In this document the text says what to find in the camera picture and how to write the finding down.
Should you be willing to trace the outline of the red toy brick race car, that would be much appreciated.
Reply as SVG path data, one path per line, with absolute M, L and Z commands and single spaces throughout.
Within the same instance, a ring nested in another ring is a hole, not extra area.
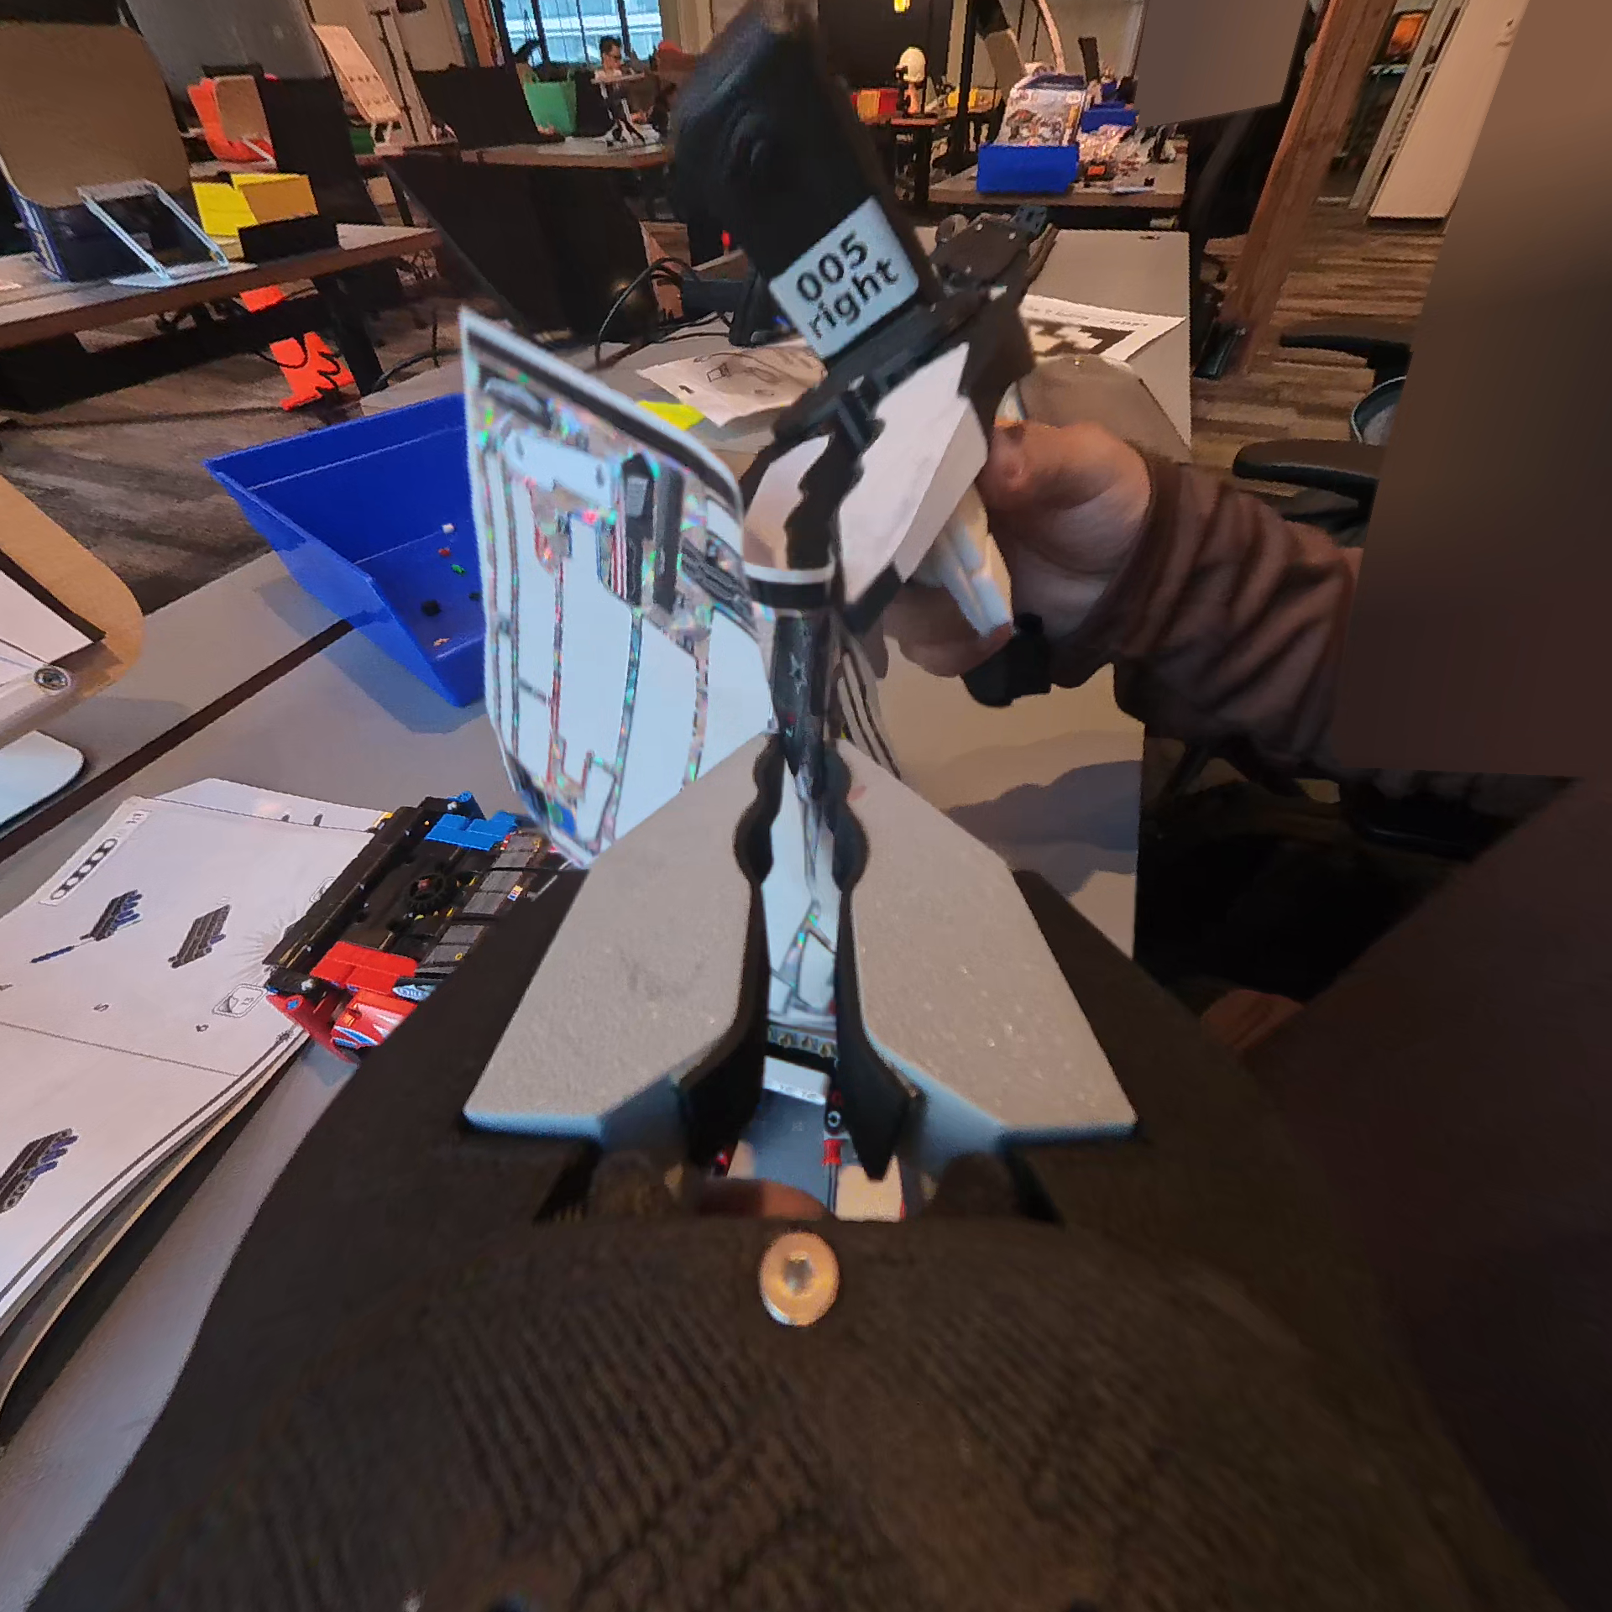
M 378 815 L 368 840 L 271 948 L 267 998 L 336 1055 L 357 1059 L 449 980 L 495 921 L 566 867 L 545 835 L 474 796 Z M 714 1178 L 766 1180 L 850 1220 L 908 1216 L 900 1167 L 871 1178 L 844 1117 L 829 1013 L 773 984 L 762 1099 L 716 1155 Z

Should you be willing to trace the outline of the open instruction booklet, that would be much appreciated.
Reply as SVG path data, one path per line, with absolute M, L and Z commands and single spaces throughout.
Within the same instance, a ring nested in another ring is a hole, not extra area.
M 121 802 L 2 921 L 2 1395 L 305 1042 L 267 956 L 382 819 L 205 779 Z

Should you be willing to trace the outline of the wooden post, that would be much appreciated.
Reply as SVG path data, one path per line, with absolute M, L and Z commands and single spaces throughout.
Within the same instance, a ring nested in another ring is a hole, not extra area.
M 1236 332 L 1232 370 L 1245 368 L 1270 324 L 1307 217 L 1351 125 L 1391 2 L 1330 2 L 1305 57 L 1295 103 L 1221 303 Z

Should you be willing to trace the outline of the grey desk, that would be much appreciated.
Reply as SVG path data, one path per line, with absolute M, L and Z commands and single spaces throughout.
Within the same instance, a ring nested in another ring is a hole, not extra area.
M 1132 950 L 1142 798 L 1167 762 L 1117 710 L 1109 673 L 984 712 L 890 650 L 879 702 L 919 794 Z M 200 779 L 374 808 L 459 790 L 514 804 L 482 710 L 340 631 L 273 556 L 155 612 L 134 670 L 56 731 L 90 775 L 4 842 L 6 911 L 119 800 Z M 347 1076 L 301 1053 L 134 1222 L 33 1357 L 50 1382 L 4 1443 L 4 1600 L 29 1598 L 121 1479 L 236 1247 Z

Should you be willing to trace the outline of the holographic sticker sheet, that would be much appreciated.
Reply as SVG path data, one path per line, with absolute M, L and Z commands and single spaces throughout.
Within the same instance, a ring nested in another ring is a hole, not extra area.
M 512 790 L 587 871 L 777 737 L 739 485 L 695 437 L 484 315 L 461 315 L 459 357 L 489 721 Z M 833 1027 L 831 854 L 777 750 L 771 852 L 768 1005 L 779 980 Z

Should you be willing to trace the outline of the blue plastic bin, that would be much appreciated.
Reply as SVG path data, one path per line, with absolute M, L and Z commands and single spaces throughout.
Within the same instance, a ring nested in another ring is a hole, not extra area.
M 205 468 L 307 595 L 449 704 L 482 698 L 486 614 L 461 393 Z

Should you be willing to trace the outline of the black office chair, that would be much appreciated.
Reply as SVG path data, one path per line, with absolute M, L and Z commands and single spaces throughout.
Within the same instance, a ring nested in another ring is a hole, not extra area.
M 1245 445 L 1232 474 L 1288 489 L 1265 501 L 1284 518 L 1320 528 L 1341 543 L 1359 541 L 1372 516 L 1405 376 L 1416 339 L 1414 318 L 1355 315 L 1284 328 L 1282 349 L 1328 351 L 1361 359 L 1372 387 L 1349 416 L 1349 437 L 1284 437 Z

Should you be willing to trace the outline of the yellow box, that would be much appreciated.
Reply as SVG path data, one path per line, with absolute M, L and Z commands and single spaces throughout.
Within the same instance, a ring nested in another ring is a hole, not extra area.
M 244 228 L 317 215 L 317 197 L 305 174 L 230 173 L 192 182 L 202 230 L 238 251 Z

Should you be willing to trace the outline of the white line-drawing paper sheet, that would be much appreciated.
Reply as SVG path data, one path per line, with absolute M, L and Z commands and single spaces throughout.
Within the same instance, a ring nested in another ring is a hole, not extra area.
M 779 412 L 825 378 L 823 363 L 800 341 L 758 349 L 722 347 L 662 361 L 645 378 L 716 426 Z

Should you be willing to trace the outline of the black star sticker strip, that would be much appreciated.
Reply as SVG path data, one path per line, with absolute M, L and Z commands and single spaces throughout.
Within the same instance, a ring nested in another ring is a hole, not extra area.
M 831 696 L 839 668 L 833 566 L 781 570 L 750 558 L 745 579 L 770 637 L 770 689 L 779 746 L 806 800 L 829 779 Z

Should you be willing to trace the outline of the background workbench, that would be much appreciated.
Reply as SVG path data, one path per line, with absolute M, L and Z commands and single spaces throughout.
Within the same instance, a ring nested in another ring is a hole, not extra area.
M 1061 194 L 984 194 L 977 167 L 935 178 L 929 209 L 942 215 L 1008 215 L 1040 209 L 1059 230 L 1174 230 L 1186 197 L 1186 146 L 1176 144 L 1173 163 L 1140 163 L 1121 171 L 1119 186 L 1071 186 Z

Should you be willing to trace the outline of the person's right forearm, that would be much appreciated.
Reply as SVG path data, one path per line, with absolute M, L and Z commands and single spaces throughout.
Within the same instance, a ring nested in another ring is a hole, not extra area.
M 1115 702 L 1182 742 L 1351 779 L 1332 744 L 1361 556 L 1215 476 L 1146 457 L 1150 505 L 1080 625 L 1050 637 L 1050 677 L 1111 670 Z

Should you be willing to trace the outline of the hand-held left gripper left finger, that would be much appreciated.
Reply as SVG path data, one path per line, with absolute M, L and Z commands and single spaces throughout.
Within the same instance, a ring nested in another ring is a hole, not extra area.
M 754 1119 L 771 956 L 775 739 L 743 744 L 599 856 L 466 1101 L 487 1136 L 681 1170 L 706 1216 L 766 1216 L 714 1165 Z

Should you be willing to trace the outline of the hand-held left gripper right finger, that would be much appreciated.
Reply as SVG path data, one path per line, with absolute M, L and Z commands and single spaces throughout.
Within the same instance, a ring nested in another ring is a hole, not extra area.
M 856 748 L 823 756 L 839 1113 L 862 1172 L 1115 1142 L 1136 1109 L 1017 875 Z

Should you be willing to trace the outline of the person's right hand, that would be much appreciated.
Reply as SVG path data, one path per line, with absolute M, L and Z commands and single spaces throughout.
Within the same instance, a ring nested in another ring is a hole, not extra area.
M 1004 422 L 977 478 L 1015 614 L 1061 645 L 1094 614 L 1136 549 L 1153 503 L 1142 453 L 1092 422 Z M 883 616 L 887 639 L 938 677 L 958 677 L 1008 645 L 979 635 L 946 591 L 912 583 Z

